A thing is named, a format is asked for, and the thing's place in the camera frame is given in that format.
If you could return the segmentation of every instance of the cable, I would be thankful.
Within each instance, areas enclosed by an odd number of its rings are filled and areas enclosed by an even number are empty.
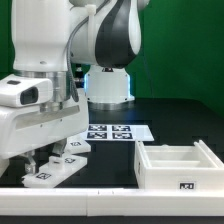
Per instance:
[[[97,9],[96,9],[96,14],[111,0],[105,0]],[[76,88],[75,81],[73,79],[73,72],[72,72],[72,66],[71,66],[71,48],[72,48],[72,41],[76,33],[79,31],[79,29],[89,21],[89,17],[86,17],[82,22],[80,22],[75,29],[72,31],[68,43],[67,43],[67,51],[66,51],[66,58],[67,58],[67,66],[68,66],[68,75],[69,75],[69,80],[71,83],[71,95],[72,98],[75,102],[79,102],[79,95],[78,91]]]

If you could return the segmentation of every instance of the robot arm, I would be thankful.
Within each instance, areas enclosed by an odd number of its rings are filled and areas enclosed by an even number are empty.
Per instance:
[[[84,91],[71,87],[72,75],[68,80],[70,59],[102,67],[128,65],[141,44],[137,13],[148,2],[13,0],[12,39],[17,74],[0,82],[0,163],[29,154],[29,161],[34,164],[33,150],[56,143],[55,151],[61,158],[51,158],[49,168],[56,173],[60,167],[62,171],[68,168],[67,174],[72,175],[74,169],[69,168],[68,158],[79,159],[66,154],[66,164],[64,148],[59,148],[65,147],[68,137],[86,130],[88,107]],[[70,97],[74,91],[75,101]],[[41,177],[36,175],[31,182],[36,183]],[[42,187],[39,182],[32,186]]]
[[[70,0],[75,6],[73,15],[88,4],[103,1]],[[111,0],[94,17],[93,33],[88,34],[85,24],[73,39],[72,62],[95,64],[101,67],[124,68],[138,54],[141,45],[141,31],[138,10],[144,8],[149,0]],[[93,47],[89,46],[88,38],[93,39]]]

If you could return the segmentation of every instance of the sticker label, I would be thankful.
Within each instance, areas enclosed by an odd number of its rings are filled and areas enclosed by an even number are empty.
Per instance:
[[[81,143],[80,142],[72,142],[72,143],[70,143],[71,144],[71,146],[80,146],[81,145]]]
[[[131,133],[113,133],[113,139],[133,139]]]
[[[112,131],[131,131],[130,126],[116,125],[112,126]]]
[[[41,180],[47,180],[49,177],[51,177],[51,175],[47,174],[47,173],[41,173],[38,176],[36,176],[36,178],[41,179]]]
[[[107,131],[106,125],[89,125],[89,131]]]
[[[195,183],[180,183],[181,190],[195,190]]]
[[[112,68],[104,68],[102,72],[114,72]]]
[[[107,139],[106,132],[89,132],[87,139]]]
[[[67,158],[65,159],[65,163],[69,163],[69,164],[72,164],[75,162],[75,159],[71,159],[71,158]]]

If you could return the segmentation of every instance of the green background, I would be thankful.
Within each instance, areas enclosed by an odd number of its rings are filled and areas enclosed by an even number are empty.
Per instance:
[[[0,78],[12,72],[11,0],[0,0]],[[224,117],[224,0],[151,0],[128,66],[136,97],[202,101]]]

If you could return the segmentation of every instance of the black table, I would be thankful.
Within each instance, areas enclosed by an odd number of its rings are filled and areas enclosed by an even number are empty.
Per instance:
[[[150,145],[193,145],[202,139],[224,161],[224,119],[195,100],[137,99],[133,108],[121,111],[90,111],[91,124],[148,125],[155,138]],[[134,142],[90,142],[92,152],[85,154],[88,165],[63,182],[61,188],[137,188]],[[39,164],[46,162],[50,150],[39,151]],[[11,161],[1,187],[22,187],[23,161]],[[223,223],[222,217],[0,217],[1,223]]]

